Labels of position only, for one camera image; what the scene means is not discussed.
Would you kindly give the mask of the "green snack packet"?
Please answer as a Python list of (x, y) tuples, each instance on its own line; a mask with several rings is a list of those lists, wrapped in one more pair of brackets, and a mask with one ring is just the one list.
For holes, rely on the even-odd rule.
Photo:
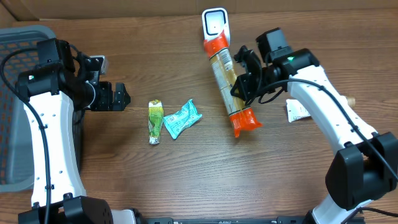
[(160, 134), (163, 126), (164, 110), (160, 100), (150, 101), (148, 104), (149, 144), (160, 143)]

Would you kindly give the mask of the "orange spaghetti pasta packet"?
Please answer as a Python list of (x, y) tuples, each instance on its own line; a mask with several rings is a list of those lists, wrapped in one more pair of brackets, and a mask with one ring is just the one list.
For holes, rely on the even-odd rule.
[(234, 71), (233, 60), (229, 52), (229, 43), (224, 31), (219, 33), (214, 39), (204, 40), (204, 47), (228, 112), (229, 120), (233, 126), (235, 138), (239, 137), (241, 131), (252, 131), (262, 127), (252, 108), (245, 105), (242, 99), (230, 93), (237, 80), (237, 75)]

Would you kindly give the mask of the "white tube with tan cap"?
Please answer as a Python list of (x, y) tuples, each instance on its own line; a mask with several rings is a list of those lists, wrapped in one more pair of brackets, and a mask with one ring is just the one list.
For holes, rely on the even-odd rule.
[(327, 123), (332, 121), (347, 120), (353, 113), (352, 107), (355, 106), (355, 98), (348, 96), (332, 97), (324, 95), (321, 98), (309, 103), (309, 100), (303, 102), (305, 105), (315, 106), (308, 111), (299, 100), (286, 100), (287, 116), (289, 122), (298, 119), (310, 117), (314, 112), (314, 120), (318, 123)]

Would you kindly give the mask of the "light blue snack packet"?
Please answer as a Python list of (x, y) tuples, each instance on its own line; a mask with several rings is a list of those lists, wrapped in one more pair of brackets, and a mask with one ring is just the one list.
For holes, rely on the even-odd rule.
[(181, 110), (165, 116), (164, 124), (172, 139), (177, 139), (185, 129), (191, 127), (201, 117), (202, 114), (198, 113), (193, 100), (189, 99), (181, 107)]

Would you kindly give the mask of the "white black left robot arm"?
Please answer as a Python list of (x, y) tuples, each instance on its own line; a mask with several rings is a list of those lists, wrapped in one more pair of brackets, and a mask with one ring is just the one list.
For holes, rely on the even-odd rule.
[(79, 111), (122, 111), (130, 103), (123, 83), (102, 82), (107, 61), (59, 39), (37, 43), (39, 64), (19, 75), (17, 95), (29, 119), (34, 155), (32, 209), (19, 223), (135, 223), (130, 209), (113, 210), (88, 197), (75, 152)]

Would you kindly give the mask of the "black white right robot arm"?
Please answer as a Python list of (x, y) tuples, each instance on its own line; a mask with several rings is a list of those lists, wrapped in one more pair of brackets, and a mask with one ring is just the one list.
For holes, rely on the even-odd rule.
[(370, 203), (397, 188), (397, 138), (364, 122), (329, 81), (309, 49), (293, 50), (281, 29), (256, 39), (258, 53), (241, 47), (234, 56), (245, 73), (231, 94), (250, 105), (283, 91), (300, 102), (327, 138), (334, 158), (325, 177), (328, 191), (304, 223), (348, 223)]

